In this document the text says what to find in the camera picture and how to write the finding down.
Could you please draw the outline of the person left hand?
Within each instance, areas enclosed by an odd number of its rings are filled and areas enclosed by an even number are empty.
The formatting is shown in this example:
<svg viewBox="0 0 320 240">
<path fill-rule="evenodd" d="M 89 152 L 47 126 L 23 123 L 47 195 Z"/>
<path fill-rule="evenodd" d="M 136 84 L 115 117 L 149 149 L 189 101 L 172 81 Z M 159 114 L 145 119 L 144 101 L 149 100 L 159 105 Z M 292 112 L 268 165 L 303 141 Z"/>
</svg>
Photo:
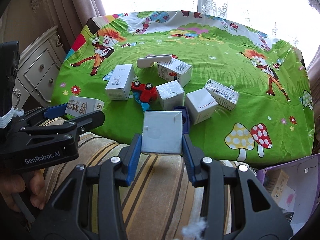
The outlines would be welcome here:
<svg viewBox="0 0 320 240">
<path fill-rule="evenodd" d="M 46 204 L 44 186 L 45 180 L 42 171 L 35 171 L 33 178 L 29 181 L 29 189 L 31 190 L 30 202 L 40 210 L 42 210 Z M 1 195 L 9 209 L 20 212 L 20 208 L 13 200 L 12 194 L 23 192 L 25 188 L 25 182 L 20 175 L 1 174 Z"/>
</svg>

